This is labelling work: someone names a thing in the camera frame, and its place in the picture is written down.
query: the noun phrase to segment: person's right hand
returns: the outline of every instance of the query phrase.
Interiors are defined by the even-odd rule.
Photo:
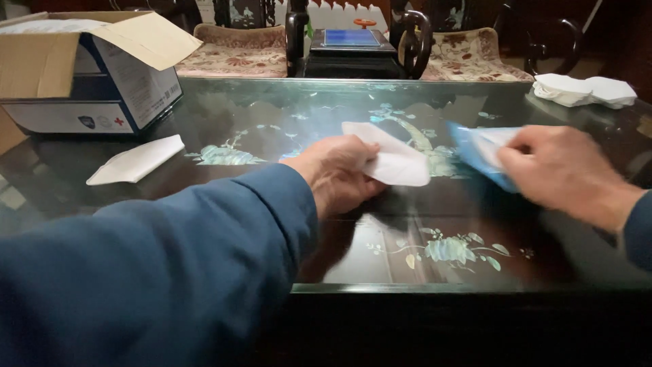
[[[645,193],[627,183],[585,133],[565,126],[526,126],[498,151],[525,197],[610,232],[619,232]]]

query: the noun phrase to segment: glass table top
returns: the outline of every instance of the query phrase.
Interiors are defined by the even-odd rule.
[[[184,96],[139,138],[30,138],[0,157],[0,235],[127,199],[237,176],[369,121],[425,153],[431,182],[392,187],[321,224],[295,292],[528,292],[648,288],[614,239],[502,191],[456,158],[445,122],[571,125],[652,187],[652,106],[566,108],[527,83],[181,78]],[[88,186],[112,156],[180,134],[185,150],[138,183]]]

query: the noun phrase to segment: blue sleeve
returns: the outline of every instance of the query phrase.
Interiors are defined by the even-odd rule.
[[[652,272],[652,190],[638,200],[623,229],[627,259]]]
[[[233,364],[311,250],[312,192],[276,164],[0,240],[0,364]]]

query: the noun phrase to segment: barcode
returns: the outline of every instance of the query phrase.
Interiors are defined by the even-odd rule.
[[[180,88],[180,87],[179,87],[179,83],[173,85],[172,88],[170,88],[170,90],[168,90],[168,91],[165,92],[165,99],[169,99],[169,98],[170,98],[170,95],[171,95],[172,93],[178,91],[179,88]]]

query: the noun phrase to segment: blue face mask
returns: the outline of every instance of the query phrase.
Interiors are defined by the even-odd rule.
[[[489,177],[493,182],[502,187],[505,191],[509,193],[517,193],[518,188],[512,180],[505,174],[503,170],[489,163],[480,153],[478,147],[475,143],[477,138],[478,131],[484,133],[490,133],[491,131],[517,131],[520,127],[494,127],[494,128],[483,128],[483,129],[469,129],[458,123],[448,121],[447,126],[449,128],[449,133],[451,138],[455,141],[457,145],[457,151],[460,155],[461,160],[468,164],[469,166],[475,168],[480,173]]]

